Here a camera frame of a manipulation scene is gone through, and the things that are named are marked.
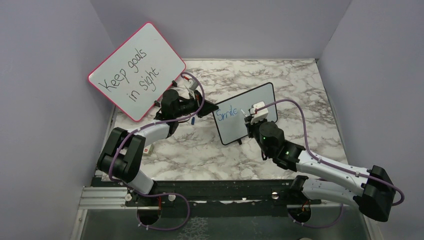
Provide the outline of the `black framed whiteboard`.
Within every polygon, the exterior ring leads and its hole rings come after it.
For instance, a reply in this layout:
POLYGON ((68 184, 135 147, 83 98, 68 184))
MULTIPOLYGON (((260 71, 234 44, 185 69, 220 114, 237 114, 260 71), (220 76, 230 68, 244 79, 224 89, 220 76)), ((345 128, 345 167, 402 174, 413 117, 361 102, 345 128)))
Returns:
POLYGON ((221 143, 228 145, 248 135, 240 109, 250 114, 253 104, 264 102, 267 105, 275 101, 274 85, 267 82, 217 103, 219 109, 213 112, 213 117, 221 143))

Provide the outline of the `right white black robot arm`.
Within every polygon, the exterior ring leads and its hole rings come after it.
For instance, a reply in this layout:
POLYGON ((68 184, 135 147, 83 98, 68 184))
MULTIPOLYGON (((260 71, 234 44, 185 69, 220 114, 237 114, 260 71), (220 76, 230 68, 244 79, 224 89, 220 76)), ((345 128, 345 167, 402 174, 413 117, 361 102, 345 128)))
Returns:
POLYGON ((318 177, 297 177, 288 190, 292 202, 328 200, 356 207, 375 221, 388 221, 396 190, 383 167, 355 167, 309 153, 304 146, 286 140, 284 131, 273 121, 251 122, 248 116, 244 124, 248 137, 259 145, 264 160, 271 159, 284 170, 318 177))

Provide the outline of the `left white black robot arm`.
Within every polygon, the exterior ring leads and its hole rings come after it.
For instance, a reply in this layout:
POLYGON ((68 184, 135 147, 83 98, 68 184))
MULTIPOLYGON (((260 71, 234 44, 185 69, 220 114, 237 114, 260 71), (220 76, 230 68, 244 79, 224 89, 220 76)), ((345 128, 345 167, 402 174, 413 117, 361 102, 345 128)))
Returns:
POLYGON ((145 147, 172 136, 184 116, 202 118, 218 108, 203 99, 197 90, 189 98, 180 96, 174 89, 166 90, 152 123, 134 130, 120 127, 111 130, 97 161, 97 169, 138 191, 138 199, 144 205, 152 205, 157 200, 155 182, 140 169, 145 147))

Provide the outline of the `pink framed whiteboard with writing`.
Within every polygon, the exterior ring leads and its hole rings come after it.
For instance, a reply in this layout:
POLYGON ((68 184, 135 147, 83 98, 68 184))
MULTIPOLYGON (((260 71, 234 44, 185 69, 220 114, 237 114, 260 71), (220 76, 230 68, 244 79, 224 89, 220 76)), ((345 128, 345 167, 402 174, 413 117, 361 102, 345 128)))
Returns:
POLYGON ((139 122, 186 63, 151 23, 146 22, 87 77, 88 82, 139 122))

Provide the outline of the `small white red box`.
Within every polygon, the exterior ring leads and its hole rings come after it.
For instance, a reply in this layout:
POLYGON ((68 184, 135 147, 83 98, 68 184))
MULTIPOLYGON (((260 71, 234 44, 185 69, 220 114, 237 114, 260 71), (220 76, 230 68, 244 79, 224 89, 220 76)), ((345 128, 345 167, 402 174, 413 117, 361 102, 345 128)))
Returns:
POLYGON ((144 147, 143 155, 150 156, 152 154, 154 147, 152 145, 148 145, 144 147))

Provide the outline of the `black aluminium mounting rail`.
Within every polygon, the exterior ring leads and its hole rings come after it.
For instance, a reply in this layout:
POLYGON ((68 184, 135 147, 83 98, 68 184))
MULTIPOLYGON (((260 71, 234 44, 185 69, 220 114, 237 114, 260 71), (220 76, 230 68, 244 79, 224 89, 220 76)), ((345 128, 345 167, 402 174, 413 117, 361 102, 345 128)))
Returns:
POLYGON ((158 181, 142 196, 117 183, 95 180, 79 202, 84 210, 134 210, 143 219, 187 217, 308 216, 324 203, 357 208, 356 195, 341 186, 305 176, 274 180, 158 181))

